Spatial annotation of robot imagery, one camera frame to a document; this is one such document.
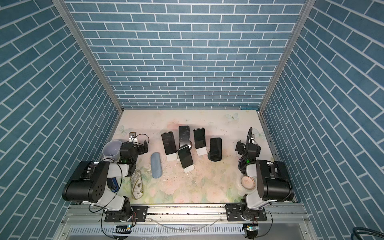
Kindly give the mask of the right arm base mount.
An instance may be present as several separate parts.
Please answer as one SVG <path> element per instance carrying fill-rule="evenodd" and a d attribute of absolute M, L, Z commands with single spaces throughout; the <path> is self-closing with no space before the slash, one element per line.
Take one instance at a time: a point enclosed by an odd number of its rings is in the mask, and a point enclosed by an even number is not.
<path fill-rule="evenodd" d="M 225 204 L 225 210 L 228 222 L 267 220 L 264 210 L 251 210 L 240 204 Z"/>

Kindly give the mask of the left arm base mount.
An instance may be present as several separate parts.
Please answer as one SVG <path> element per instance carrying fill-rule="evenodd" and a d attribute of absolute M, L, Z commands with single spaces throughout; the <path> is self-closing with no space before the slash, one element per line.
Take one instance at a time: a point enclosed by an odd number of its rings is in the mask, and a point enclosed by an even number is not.
<path fill-rule="evenodd" d="M 148 206 L 130 206 L 128 208 L 123 207 L 120 211 L 105 211 L 106 223 L 137 223 L 145 222 Z"/>

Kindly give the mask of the black round stand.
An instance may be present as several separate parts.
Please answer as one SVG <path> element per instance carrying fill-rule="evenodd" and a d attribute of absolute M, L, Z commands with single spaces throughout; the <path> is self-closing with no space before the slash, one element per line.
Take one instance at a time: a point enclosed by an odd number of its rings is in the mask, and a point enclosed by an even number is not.
<path fill-rule="evenodd" d="M 219 162 L 222 160 L 222 152 L 210 150 L 208 153 L 208 158 L 211 162 Z"/>

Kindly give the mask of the white folding stand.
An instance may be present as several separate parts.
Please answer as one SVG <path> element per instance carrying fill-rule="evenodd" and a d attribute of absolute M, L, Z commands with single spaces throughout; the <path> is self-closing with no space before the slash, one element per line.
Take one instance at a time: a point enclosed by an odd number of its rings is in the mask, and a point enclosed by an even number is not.
<path fill-rule="evenodd" d="M 208 151 L 207 151 L 206 147 L 198 148 L 198 149 L 196 149 L 196 152 L 197 152 L 198 156 L 204 156 L 204 155 L 208 154 Z"/>

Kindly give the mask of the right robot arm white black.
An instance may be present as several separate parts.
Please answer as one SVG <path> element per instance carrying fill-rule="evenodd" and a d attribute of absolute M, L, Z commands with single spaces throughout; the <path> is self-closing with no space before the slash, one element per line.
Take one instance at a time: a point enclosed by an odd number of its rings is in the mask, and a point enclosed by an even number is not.
<path fill-rule="evenodd" d="M 285 163 L 258 160 L 261 147 L 253 140 L 238 141 L 235 150 L 241 156 L 238 163 L 243 175 L 240 185 L 248 191 L 240 203 L 240 215 L 244 220 L 256 219 L 268 205 L 293 200 L 294 187 Z"/>

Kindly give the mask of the purple phone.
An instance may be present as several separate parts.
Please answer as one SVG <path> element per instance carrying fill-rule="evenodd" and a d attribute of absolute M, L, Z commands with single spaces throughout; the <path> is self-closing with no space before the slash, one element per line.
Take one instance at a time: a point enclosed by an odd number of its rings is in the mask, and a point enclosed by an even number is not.
<path fill-rule="evenodd" d="M 175 154 L 177 152 L 174 133 L 166 132 L 161 134 L 163 146 L 165 149 L 166 155 Z"/>

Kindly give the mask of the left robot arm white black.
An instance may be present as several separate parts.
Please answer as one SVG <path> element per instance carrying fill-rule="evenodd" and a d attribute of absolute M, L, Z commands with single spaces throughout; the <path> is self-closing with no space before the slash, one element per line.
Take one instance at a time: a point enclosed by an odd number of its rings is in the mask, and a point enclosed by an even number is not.
<path fill-rule="evenodd" d="M 131 197 L 144 195 L 142 175 L 137 170 L 140 155 L 148 152 L 149 140 L 138 143 L 132 136 L 128 141 L 114 140 L 103 148 L 104 158 L 99 162 L 82 161 L 64 187 L 62 197 L 70 202 L 89 202 L 106 215 L 107 223 L 144 222 L 148 207 L 132 206 L 130 198 L 119 195 L 124 179 L 131 183 Z"/>

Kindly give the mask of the teal phone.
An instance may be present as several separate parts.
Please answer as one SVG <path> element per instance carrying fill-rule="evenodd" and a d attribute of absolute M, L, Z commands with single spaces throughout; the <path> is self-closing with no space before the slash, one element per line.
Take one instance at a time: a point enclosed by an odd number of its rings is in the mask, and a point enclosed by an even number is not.
<path fill-rule="evenodd" d="M 182 146 L 178 151 L 178 156 L 182 164 L 183 169 L 188 168 L 194 164 L 191 155 L 190 147 L 188 145 Z"/>

